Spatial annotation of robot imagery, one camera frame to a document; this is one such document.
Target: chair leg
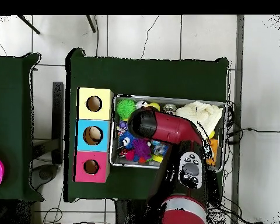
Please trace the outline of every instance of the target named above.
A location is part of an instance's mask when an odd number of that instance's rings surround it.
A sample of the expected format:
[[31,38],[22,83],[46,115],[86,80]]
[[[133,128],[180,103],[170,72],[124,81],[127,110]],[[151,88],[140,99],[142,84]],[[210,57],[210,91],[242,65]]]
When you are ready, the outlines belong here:
[[89,16],[89,15],[86,15],[86,17],[87,17],[87,20],[88,20],[88,22],[89,22],[89,24],[90,24],[90,26],[91,26],[92,32],[95,33],[95,32],[96,32],[96,29],[95,29],[95,26],[93,25],[93,22],[92,22],[90,16]]
[[24,17],[24,16],[18,16],[25,24],[27,24],[33,31],[35,31],[37,34],[40,34],[40,32]]

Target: blue block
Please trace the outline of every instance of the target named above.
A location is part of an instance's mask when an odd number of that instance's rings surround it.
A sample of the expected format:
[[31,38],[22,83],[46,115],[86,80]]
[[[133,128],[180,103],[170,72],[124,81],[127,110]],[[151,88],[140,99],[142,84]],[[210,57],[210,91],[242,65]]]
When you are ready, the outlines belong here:
[[[87,127],[98,127],[103,131],[103,139],[98,145],[89,145],[83,139]],[[78,120],[78,151],[108,151],[109,121],[103,120]]]

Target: shape sorter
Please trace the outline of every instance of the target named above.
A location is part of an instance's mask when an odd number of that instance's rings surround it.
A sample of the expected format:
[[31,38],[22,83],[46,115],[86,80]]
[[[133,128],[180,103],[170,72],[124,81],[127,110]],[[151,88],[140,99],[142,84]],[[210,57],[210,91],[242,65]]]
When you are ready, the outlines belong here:
[[107,180],[112,99],[110,89],[77,88],[75,182]]

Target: hole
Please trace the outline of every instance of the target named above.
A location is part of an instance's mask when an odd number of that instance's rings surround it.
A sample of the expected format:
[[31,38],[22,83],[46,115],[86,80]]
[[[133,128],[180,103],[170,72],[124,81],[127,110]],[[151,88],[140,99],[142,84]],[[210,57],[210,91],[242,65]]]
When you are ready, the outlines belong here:
[[102,107],[102,101],[100,97],[91,96],[87,99],[86,107],[89,111],[99,111]]
[[89,174],[95,174],[99,170],[99,164],[96,160],[87,160],[84,163],[84,171]]
[[98,145],[103,139],[103,131],[97,126],[87,127],[84,130],[83,139],[89,145]]

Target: table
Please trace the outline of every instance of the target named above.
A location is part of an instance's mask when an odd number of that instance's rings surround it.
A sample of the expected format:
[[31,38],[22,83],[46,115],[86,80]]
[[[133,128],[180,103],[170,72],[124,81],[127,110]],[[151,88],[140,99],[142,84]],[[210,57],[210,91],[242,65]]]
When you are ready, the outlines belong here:
[[39,54],[0,57],[0,159],[5,174],[0,199],[42,201],[29,185],[32,154],[30,71]]
[[[77,87],[105,88],[114,94],[226,100],[226,58],[199,60],[142,60],[85,57],[74,48],[66,57],[64,200],[75,198],[146,199],[156,170],[112,166],[106,183],[72,180]],[[222,183],[222,172],[218,173]]]

